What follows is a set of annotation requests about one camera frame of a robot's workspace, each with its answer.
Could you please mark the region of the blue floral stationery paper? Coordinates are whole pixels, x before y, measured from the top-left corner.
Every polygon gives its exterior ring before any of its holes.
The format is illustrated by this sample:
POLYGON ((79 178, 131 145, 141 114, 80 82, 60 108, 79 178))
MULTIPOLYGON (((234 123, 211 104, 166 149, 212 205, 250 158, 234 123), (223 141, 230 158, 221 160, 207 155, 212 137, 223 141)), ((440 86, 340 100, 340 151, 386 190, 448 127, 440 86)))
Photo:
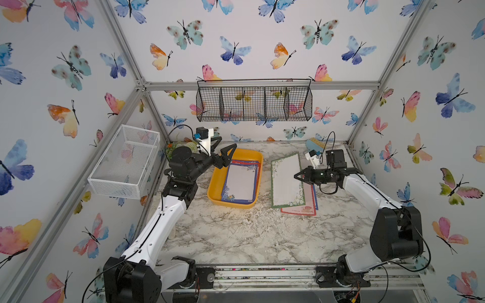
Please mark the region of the blue floral stationery paper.
POLYGON ((315 188, 315 185, 313 185, 313 201, 314 201, 314 207, 315 207, 315 210, 318 211, 318 196, 317 196, 317 191, 316 191, 316 188, 315 188))

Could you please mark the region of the red tulip stationery paper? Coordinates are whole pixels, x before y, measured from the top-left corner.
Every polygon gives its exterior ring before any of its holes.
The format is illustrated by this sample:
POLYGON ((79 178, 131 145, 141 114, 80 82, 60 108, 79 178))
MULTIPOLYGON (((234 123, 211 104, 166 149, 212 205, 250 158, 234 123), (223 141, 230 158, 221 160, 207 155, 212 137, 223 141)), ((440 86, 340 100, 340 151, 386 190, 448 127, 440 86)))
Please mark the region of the red tulip stationery paper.
POLYGON ((314 217, 317 215, 317 211, 315 210, 314 201, 313 201, 313 185, 304 183, 303 189, 304 189, 304 197, 305 197, 306 204, 301 206, 296 206, 296 207, 282 208, 281 209, 282 213, 289 214, 289 215, 303 215, 303 216, 310 216, 310 217, 314 217))

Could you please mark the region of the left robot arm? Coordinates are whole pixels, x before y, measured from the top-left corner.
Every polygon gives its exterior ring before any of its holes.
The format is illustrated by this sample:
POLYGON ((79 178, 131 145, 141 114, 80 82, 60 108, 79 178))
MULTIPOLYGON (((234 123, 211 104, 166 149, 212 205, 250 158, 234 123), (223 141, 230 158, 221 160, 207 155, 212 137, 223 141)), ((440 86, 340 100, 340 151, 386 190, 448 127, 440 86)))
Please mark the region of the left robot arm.
POLYGON ((157 258, 177 221, 193 201, 198 190, 197 179, 211 167, 228 167, 236 149, 232 144, 212 155, 196 154, 187 146, 173 151, 156 212, 131 246, 120 257, 109 258, 104 265, 107 302, 157 302, 161 293, 174 285, 192 288, 196 284, 194 260, 176 256, 157 271, 157 258))

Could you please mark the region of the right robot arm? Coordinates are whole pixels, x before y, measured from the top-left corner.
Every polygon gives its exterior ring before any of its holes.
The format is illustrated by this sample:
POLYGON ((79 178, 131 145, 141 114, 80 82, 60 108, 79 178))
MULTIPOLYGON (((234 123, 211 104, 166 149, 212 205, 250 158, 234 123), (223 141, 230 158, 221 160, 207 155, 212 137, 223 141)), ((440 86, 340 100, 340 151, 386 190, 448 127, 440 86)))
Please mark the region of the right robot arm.
POLYGON ((338 258, 332 274, 319 273, 318 278, 331 278, 331 284, 343 287, 366 285, 364 275, 386 263, 422 255, 427 244, 422 235, 421 213, 405 207, 370 183, 356 168, 314 169, 311 166, 294 175, 298 181, 320 186, 334 183, 355 197, 373 220, 370 243, 338 258))

